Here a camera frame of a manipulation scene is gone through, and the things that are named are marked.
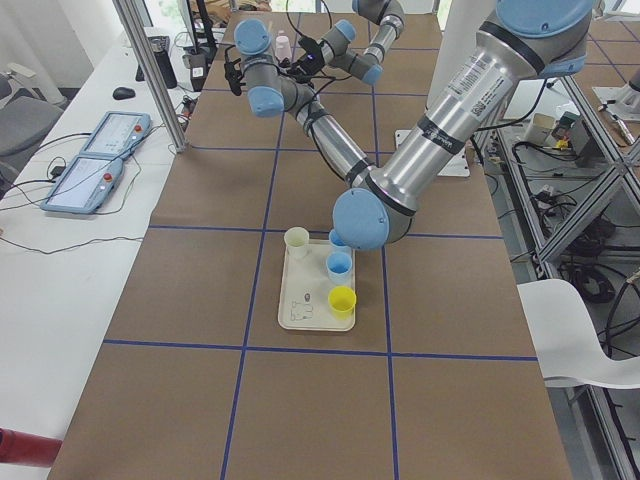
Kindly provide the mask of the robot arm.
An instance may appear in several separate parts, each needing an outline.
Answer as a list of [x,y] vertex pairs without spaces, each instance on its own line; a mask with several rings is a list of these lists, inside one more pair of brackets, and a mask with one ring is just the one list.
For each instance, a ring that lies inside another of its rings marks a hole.
[[589,1],[499,1],[476,47],[383,166],[373,165],[309,85],[278,67],[271,34],[258,18],[240,21],[233,39],[254,115],[289,113],[347,184],[332,219],[339,238],[378,249],[409,230],[419,199],[444,166],[523,80],[580,71],[592,19]]
[[393,0],[352,1],[351,6],[355,14],[378,27],[370,43],[364,49],[354,48],[356,28],[348,20],[339,20],[319,39],[300,36],[302,55],[292,64],[295,72],[311,78],[330,67],[366,85],[377,83],[389,49],[405,29],[404,9]]

